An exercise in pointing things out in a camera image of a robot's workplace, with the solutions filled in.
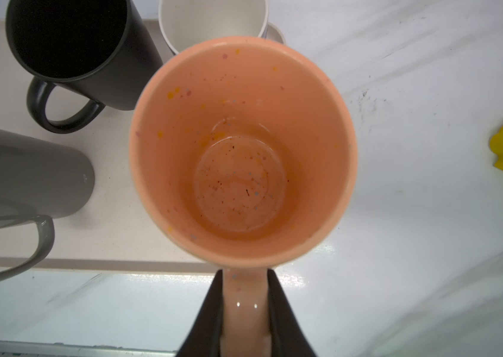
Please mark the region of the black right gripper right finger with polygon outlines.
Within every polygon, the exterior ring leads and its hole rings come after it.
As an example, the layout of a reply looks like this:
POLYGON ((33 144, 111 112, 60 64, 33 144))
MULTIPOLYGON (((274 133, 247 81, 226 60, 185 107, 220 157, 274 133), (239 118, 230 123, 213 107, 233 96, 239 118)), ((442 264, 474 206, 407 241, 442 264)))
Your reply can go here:
POLYGON ((316 357, 273 269, 267 271, 267 278, 272 356, 316 357))

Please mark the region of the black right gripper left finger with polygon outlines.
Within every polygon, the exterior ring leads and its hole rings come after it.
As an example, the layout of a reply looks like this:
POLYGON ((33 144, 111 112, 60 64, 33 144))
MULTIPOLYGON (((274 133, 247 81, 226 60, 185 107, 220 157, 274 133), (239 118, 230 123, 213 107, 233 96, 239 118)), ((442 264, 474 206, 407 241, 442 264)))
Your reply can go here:
POLYGON ((219 357, 223 322, 222 270, 214 276, 201 309, 176 357, 219 357))

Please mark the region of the orange cup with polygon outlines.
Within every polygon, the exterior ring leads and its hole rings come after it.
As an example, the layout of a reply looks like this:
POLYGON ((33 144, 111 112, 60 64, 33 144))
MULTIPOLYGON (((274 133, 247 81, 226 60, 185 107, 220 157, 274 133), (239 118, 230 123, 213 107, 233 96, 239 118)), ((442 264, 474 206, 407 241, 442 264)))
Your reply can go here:
POLYGON ((272 356, 267 271, 319 245, 355 186, 355 130, 330 78, 270 40, 193 46, 143 90, 129 163, 153 222, 222 270, 220 356, 272 356))

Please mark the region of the black cup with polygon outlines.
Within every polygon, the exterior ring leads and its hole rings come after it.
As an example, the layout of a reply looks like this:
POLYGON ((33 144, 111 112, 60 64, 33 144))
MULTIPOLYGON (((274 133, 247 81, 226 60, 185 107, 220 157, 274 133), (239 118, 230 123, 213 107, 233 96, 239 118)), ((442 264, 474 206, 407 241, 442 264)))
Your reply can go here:
POLYGON ((10 1, 5 29, 13 56, 34 77, 28 111, 56 134, 83 129, 105 107, 133 110, 163 65, 132 1, 10 1), (46 114, 58 86, 88 98, 65 120, 46 114))

